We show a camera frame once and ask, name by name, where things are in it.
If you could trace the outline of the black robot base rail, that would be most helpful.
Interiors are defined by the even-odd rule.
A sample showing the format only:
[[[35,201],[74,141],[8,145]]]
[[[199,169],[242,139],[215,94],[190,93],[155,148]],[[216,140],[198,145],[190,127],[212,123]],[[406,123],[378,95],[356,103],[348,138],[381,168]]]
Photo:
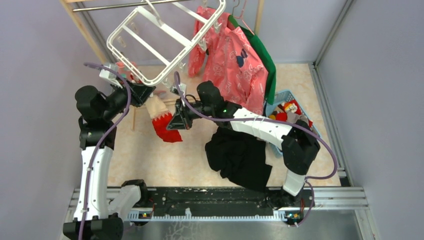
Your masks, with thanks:
[[[359,187],[306,187],[298,197],[269,187],[264,193],[243,187],[148,187],[122,221],[283,222],[295,227],[310,211],[365,210]]]

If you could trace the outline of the beige and red animal sock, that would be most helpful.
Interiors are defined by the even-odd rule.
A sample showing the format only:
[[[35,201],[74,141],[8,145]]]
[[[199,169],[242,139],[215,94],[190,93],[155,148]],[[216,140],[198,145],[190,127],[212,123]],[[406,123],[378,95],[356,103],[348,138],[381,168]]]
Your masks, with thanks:
[[[182,137],[177,130],[168,130],[167,126],[171,122],[173,115],[165,103],[154,94],[144,104],[151,118],[156,135],[166,143],[182,142]]]

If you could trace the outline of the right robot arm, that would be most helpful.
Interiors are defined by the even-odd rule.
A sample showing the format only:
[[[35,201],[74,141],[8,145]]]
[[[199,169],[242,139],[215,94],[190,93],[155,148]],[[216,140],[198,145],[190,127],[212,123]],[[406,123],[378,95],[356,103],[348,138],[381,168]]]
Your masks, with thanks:
[[[287,169],[282,185],[281,199],[287,206],[301,200],[306,175],[321,149],[320,137],[307,122],[296,123],[273,120],[254,113],[241,105],[224,100],[220,91],[210,81],[198,85],[199,99],[189,103],[179,75],[175,75],[174,89],[179,95],[175,113],[168,130],[189,130],[196,119],[206,119],[221,128],[248,134],[277,147],[283,154]]]

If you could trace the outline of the red patterned sock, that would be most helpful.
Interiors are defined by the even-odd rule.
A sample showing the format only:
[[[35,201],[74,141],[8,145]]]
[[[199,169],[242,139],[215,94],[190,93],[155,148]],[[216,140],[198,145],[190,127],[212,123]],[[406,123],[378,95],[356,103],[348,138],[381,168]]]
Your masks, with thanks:
[[[300,120],[306,122],[309,127],[313,126],[313,122],[305,114],[302,113],[300,105],[298,104],[296,100],[291,100],[288,102],[283,101],[282,103],[278,104],[274,108],[274,110],[267,116],[273,120],[286,122],[288,112],[292,112],[292,113],[296,113],[300,115]]]

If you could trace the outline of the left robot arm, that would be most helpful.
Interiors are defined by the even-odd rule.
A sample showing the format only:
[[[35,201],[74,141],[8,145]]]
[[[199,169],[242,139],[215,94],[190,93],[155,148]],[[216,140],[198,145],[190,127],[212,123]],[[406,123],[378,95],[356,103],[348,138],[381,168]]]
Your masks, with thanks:
[[[117,115],[124,117],[130,106],[142,106],[156,89],[137,83],[128,85],[115,87],[110,95],[104,95],[92,85],[83,86],[75,93],[76,108],[81,114],[78,125],[82,174],[73,219],[64,223],[62,229],[70,240],[120,240],[131,209],[151,204],[142,179],[126,180],[114,199],[107,198],[118,124],[113,119]]]

